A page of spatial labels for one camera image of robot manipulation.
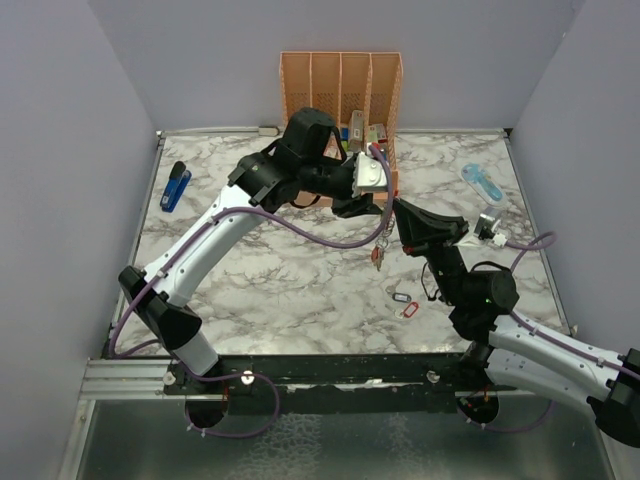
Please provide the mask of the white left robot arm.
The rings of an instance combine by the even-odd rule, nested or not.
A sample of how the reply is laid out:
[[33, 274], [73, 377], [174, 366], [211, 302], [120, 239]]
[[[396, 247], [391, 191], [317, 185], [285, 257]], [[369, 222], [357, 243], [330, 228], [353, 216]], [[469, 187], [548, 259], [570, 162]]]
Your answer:
[[[187, 370], [186, 382], [206, 395], [220, 385], [219, 355], [202, 331], [202, 319], [187, 304], [218, 262], [246, 234], [270, 220], [317, 244], [346, 250], [369, 244], [381, 235], [394, 197], [389, 162], [379, 148], [352, 157], [332, 158], [325, 150], [340, 131], [326, 113], [304, 107], [293, 114], [281, 137], [242, 157], [209, 209], [163, 255], [142, 269], [125, 267], [118, 281], [128, 307], [115, 329], [121, 331], [136, 314], [162, 347]], [[338, 201], [387, 194], [379, 226], [350, 244], [319, 238], [277, 216], [300, 192]]]

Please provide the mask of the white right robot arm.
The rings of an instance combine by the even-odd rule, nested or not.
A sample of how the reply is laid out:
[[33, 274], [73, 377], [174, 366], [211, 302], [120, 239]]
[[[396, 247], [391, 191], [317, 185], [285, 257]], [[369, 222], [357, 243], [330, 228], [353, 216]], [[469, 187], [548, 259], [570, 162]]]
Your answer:
[[393, 201], [403, 252], [422, 257], [436, 283], [432, 294], [450, 307], [456, 333], [471, 345], [459, 367], [461, 383], [513, 387], [591, 415], [609, 437], [639, 445], [639, 352], [595, 347], [558, 333], [519, 313], [511, 269], [466, 267], [458, 242], [468, 224], [396, 198]]

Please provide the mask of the metal key organizer red handle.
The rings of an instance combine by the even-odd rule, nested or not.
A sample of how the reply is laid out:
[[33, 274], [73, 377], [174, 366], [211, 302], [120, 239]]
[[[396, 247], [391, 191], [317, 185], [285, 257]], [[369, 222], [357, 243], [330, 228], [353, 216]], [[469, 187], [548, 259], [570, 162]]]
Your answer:
[[383, 231], [375, 240], [374, 247], [371, 251], [370, 260], [377, 271], [381, 270], [386, 249], [389, 246], [390, 237], [395, 228], [395, 223], [395, 216], [393, 213], [391, 213]]

